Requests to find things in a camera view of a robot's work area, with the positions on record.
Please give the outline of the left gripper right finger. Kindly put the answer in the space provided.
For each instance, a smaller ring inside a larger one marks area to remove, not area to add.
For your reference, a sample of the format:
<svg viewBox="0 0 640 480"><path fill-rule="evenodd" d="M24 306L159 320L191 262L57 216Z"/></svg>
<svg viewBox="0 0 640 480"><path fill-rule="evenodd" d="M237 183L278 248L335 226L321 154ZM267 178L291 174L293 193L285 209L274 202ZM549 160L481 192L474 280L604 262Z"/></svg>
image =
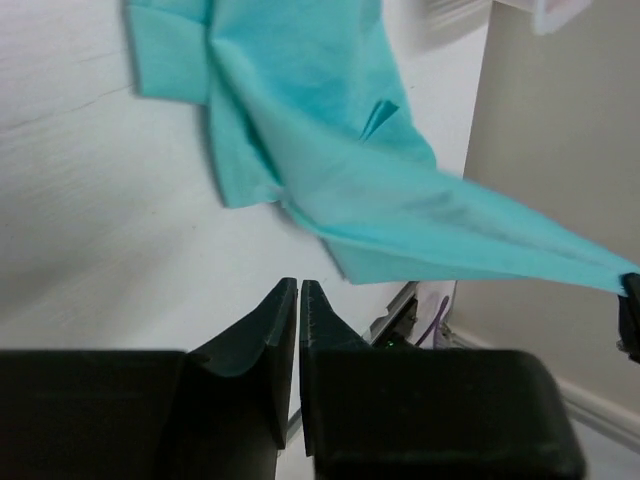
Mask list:
<svg viewBox="0 0 640 480"><path fill-rule="evenodd" d="M542 362L516 350L376 348L305 281L300 394L319 479L582 479Z"/></svg>

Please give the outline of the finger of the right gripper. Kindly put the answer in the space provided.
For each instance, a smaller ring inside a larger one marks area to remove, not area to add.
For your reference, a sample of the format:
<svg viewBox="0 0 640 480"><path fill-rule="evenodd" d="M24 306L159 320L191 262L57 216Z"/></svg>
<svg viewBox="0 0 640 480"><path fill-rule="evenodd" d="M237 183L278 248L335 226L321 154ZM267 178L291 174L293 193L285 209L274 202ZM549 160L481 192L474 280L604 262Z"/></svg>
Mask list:
<svg viewBox="0 0 640 480"><path fill-rule="evenodd" d="M640 356L639 345L639 275L628 273L621 277L624 295L618 297L619 316L617 343L620 351L624 352L630 360L638 360Z"/></svg>

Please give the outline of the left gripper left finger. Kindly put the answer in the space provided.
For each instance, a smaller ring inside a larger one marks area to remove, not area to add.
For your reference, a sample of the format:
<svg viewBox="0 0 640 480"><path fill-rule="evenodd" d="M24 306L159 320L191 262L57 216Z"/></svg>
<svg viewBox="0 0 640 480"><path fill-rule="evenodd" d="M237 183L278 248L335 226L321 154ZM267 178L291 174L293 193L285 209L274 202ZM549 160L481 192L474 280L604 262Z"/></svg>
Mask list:
<svg viewBox="0 0 640 480"><path fill-rule="evenodd" d="M271 479L287 440L297 283L195 350L5 350L5 479Z"/></svg>

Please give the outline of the teal t-shirt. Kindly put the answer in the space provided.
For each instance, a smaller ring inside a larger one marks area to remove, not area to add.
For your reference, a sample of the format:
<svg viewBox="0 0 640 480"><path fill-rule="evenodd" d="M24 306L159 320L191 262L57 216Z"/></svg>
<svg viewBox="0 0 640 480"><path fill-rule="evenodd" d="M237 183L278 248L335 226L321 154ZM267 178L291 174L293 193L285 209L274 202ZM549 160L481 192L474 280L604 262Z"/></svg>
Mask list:
<svg viewBox="0 0 640 480"><path fill-rule="evenodd" d="M226 206L277 202L354 284L539 278L614 294L630 261L437 168L377 1L130 1L138 91L204 106Z"/></svg>

